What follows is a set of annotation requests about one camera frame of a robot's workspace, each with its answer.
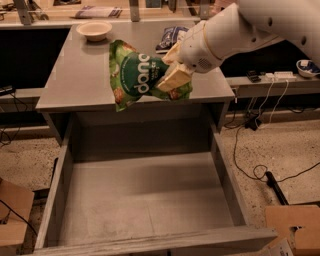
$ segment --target concrete floor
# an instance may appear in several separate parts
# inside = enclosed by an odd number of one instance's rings
[[[320,162],[320,111],[310,110],[300,114],[277,111],[271,123],[268,113],[261,117],[262,126],[257,131],[238,128],[222,130],[225,151],[234,170],[248,208],[249,220],[255,227],[265,227],[265,206],[278,205],[272,189],[264,182],[245,176],[234,163],[234,147],[237,136],[235,159],[238,166],[253,176],[253,168],[265,165],[277,180],[295,175]],[[243,122],[237,115],[236,125]],[[17,185],[39,190],[50,185],[54,159],[59,146],[48,127],[21,129],[10,145],[0,148],[0,177]],[[289,204],[320,201],[320,165],[311,171],[280,183]],[[30,222],[36,230],[41,223],[45,201],[35,201]],[[20,253],[31,253],[35,236],[28,229]]]

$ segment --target chip bag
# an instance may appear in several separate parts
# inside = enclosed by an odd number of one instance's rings
[[[191,82],[168,92],[157,88],[169,65],[161,58],[139,53],[122,40],[110,44],[110,85],[115,97],[116,111],[126,109],[143,95],[163,100],[188,99],[192,91]]]

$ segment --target cardboard box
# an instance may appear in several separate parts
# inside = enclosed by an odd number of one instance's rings
[[[320,255],[320,208],[316,205],[267,206],[267,226],[279,233],[270,246],[286,238],[296,256]]]
[[[29,220],[34,193],[0,178],[0,200],[10,206],[25,220]],[[0,224],[0,255],[14,252],[24,241],[27,224],[0,202],[0,220],[7,217],[6,224]]]

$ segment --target bowl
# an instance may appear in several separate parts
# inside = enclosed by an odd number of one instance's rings
[[[300,76],[311,78],[320,74],[320,69],[312,62],[312,60],[297,61],[297,68]]]
[[[80,24],[77,32],[84,35],[88,41],[98,42],[107,37],[107,33],[112,29],[112,25],[106,21],[89,21]]]

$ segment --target wooden drawer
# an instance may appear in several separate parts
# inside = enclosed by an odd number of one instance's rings
[[[34,254],[225,255],[275,237],[247,225],[207,106],[147,109],[71,115]]]

